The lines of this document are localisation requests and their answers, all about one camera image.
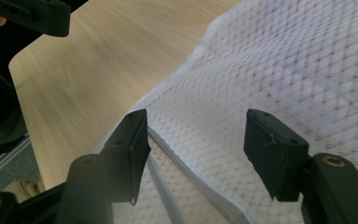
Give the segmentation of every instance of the floor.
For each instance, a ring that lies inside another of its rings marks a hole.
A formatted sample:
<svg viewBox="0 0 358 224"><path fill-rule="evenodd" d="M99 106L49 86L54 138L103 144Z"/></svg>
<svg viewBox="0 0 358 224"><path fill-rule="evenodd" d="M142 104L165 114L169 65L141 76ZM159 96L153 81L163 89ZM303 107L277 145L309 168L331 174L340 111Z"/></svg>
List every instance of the floor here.
<svg viewBox="0 0 358 224"><path fill-rule="evenodd" d="M23 135L25 138L21 143L0 156L0 191L16 179L35 181L40 178L25 122L18 108L0 126L0 145Z"/></svg>

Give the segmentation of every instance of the white cloth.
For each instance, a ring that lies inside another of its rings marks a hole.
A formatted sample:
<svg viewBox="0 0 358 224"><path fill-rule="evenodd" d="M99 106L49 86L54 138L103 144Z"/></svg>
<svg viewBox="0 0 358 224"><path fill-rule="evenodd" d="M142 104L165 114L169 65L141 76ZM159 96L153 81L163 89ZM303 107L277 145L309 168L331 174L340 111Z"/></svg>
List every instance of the white cloth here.
<svg viewBox="0 0 358 224"><path fill-rule="evenodd" d="M133 110L250 223L302 223L243 153L246 111L267 111L358 168L358 1L243 1Z"/></svg>

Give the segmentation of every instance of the textured fabric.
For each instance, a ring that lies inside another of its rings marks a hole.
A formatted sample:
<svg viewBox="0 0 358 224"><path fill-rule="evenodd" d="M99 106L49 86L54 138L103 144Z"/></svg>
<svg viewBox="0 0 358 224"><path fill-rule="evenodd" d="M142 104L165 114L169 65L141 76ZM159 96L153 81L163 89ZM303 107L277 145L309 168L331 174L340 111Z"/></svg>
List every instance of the textured fabric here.
<svg viewBox="0 0 358 224"><path fill-rule="evenodd" d="M243 1L141 108L176 159L249 222L303 223L300 203L272 201L243 153L246 111L273 114L310 155L358 168L358 1Z"/></svg>

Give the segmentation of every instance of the light wood surface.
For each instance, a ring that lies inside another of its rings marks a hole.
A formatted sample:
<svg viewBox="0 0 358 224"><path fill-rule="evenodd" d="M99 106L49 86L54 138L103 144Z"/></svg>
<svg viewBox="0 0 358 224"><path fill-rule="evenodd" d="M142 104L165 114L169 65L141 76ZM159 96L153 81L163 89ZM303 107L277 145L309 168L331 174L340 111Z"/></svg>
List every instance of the light wood surface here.
<svg viewBox="0 0 358 224"><path fill-rule="evenodd" d="M90 153L239 0L90 0L66 38L42 36L10 63L47 189Z"/></svg>

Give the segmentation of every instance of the wooden table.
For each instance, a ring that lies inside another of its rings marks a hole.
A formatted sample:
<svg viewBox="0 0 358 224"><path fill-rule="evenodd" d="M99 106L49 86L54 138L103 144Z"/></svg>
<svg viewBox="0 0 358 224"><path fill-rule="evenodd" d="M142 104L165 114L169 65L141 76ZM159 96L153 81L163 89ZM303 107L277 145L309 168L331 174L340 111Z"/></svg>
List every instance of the wooden table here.
<svg viewBox="0 0 358 224"><path fill-rule="evenodd" d="M70 35L43 35L10 63L47 189L90 153L239 0L90 0Z"/></svg>

